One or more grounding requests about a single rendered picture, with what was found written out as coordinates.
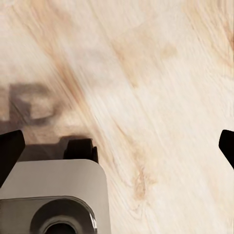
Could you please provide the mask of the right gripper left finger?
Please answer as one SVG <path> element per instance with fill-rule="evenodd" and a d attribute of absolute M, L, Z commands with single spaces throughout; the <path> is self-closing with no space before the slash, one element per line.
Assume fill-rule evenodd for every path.
<path fill-rule="evenodd" d="M 0 135 L 0 188 L 25 149 L 22 130 Z"/>

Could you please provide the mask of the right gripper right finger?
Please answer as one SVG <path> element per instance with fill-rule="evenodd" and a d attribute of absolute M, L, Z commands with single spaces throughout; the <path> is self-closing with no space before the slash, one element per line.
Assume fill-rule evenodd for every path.
<path fill-rule="evenodd" d="M 234 132 L 224 129 L 218 146 L 234 169 Z"/>

